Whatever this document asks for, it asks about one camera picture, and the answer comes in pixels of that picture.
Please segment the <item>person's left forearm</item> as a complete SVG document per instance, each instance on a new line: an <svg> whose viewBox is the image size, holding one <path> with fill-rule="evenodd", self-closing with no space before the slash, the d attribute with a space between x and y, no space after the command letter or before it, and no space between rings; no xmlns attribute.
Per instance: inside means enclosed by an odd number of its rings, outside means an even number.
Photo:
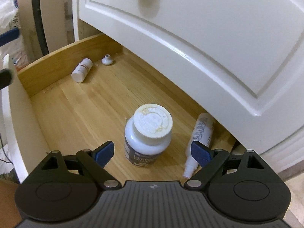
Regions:
<svg viewBox="0 0 304 228"><path fill-rule="evenodd" d="M18 186L17 183L1 179L1 227L16 227L22 221L14 200Z"/></svg>

